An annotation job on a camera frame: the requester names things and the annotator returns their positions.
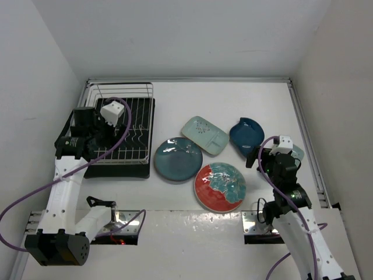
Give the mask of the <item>dark blue leaf-shaped dish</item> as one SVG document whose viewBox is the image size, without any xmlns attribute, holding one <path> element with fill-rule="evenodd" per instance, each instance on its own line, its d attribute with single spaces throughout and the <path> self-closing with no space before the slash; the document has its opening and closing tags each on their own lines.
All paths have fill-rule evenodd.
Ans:
<svg viewBox="0 0 373 280">
<path fill-rule="evenodd" d="M 265 138 L 265 133 L 260 124 L 251 118 L 241 117 L 230 132 L 230 142 L 237 151 L 246 157 L 253 149 L 261 145 Z"/>
</svg>

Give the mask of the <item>red and teal round plate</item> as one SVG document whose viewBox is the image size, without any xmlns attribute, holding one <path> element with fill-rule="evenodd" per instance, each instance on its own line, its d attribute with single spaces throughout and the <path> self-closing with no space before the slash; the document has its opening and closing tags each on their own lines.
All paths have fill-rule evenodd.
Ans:
<svg viewBox="0 0 373 280">
<path fill-rule="evenodd" d="M 244 202 L 247 186 L 244 176 L 237 168 L 228 163 L 216 162 L 200 169 L 193 189 L 202 207 L 225 214 Z"/>
</svg>

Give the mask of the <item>light teal divided rectangular plate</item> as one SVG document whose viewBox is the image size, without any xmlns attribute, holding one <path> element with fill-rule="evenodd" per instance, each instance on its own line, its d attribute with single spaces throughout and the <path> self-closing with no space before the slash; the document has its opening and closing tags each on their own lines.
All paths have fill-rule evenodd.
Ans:
<svg viewBox="0 0 373 280">
<path fill-rule="evenodd" d="M 181 133 L 213 156 L 219 155 L 229 142 L 227 133 L 200 116 L 192 117 Z"/>
</svg>

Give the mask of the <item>round dark teal plate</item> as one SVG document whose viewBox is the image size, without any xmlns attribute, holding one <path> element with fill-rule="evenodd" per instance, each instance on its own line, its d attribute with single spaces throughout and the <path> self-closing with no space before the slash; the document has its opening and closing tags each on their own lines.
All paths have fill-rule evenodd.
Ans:
<svg viewBox="0 0 373 280">
<path fill-rule="evenodd" d="M 164 179 L 182 182 L 195 176 L 203 163 L 197 144 L 184 137 L 165 140 L 154 154 L 154 168 Z"/>
</svg>

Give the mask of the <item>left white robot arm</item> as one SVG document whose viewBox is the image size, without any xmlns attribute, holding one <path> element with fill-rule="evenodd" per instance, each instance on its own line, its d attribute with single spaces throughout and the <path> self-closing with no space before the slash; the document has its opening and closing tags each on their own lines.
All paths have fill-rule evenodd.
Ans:
<svg viewBox="0 0 373 280">
<path fill-rule="evenodd" d="M 117 148 L 127 133 L 118 121 L 125 111 L 117 101 L 103 106 L 75 108 L 55 141 L 55 183 L 36 234 L 25 239 L 26 250 L 42 266 L 83 265 L 90 243 L 107 224 L 115 220 L 114 201 L 88 197 L 90 211 L 79 222 L 76 207 L 80 187 L 90 163 L 97 160 L 90 144 Z"/>
</svg>

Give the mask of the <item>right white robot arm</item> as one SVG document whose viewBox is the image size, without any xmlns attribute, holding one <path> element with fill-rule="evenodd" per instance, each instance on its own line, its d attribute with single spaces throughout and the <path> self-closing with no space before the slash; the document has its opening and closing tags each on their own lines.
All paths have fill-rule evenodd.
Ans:
<svg viewBox="0 0 373 280">
<path fill-rule="evenodd" d="M 301 279 L 354 279 L 337 263 L 322 235 L 311 201 L 297 182 L 299 166 L 290 153 L 274 153 L 257 146 L 247 155 L 246 167 L 258 162 L 273 187 L 274 200 L 263 207 L 265 223 L 274 227 L 292 256 Z"/>
</svg>

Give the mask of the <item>black drip tray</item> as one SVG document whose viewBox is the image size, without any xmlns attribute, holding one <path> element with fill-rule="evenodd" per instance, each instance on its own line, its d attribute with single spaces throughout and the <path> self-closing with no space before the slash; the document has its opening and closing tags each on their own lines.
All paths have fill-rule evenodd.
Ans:
<svg viewBox="0 0 373 280">
<path fill-rule="evenodd" d="M 155 101 L 151 97 L 128 97 L 124 100 L 132 116 L 128 134 L 116 150 L 89 166 L 84 178 L 149 178 Z"/>
</svg>

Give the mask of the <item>aluminium frame rail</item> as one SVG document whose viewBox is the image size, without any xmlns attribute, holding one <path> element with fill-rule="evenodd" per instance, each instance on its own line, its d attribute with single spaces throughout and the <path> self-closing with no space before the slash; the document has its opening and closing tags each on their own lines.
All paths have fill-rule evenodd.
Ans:
<svg viewBox="0 0 373 280">
<path fill-rule="evenodd" d="M 326 188 L 325 181 L 319 166 L 318 159 L 312 145 L 311 137 L 305 122 L 304 112 L 302 110 L 301 102 L 296 92 L 294 83 L 291 79 L 287 81 L 287 86 L 289 89 L 291 101 L 295 110 L 295 115 L 297 117 L 298 125 L 300 127 L 302 141 L 304 143 L 305 154 L 311 168 L 311 173 L 315 181 L 316 192 L 318 194 L 318 200 L 322 208 L 331 208 L 331 202 L 328 194 L 328 189 Z"/>
</svg>

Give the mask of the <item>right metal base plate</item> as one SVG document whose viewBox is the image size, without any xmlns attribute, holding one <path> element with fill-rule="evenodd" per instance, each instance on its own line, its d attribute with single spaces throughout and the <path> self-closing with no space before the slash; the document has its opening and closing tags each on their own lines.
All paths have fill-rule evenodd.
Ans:
<svg viewBox="0 0 373 280">
<path fill-rule="evenodd" d="M 260 223 L 256 211 L 241 212 L 244 235 L 269 235 L 276 236 L 278 231 L 266 223 Z"/>
</svg>

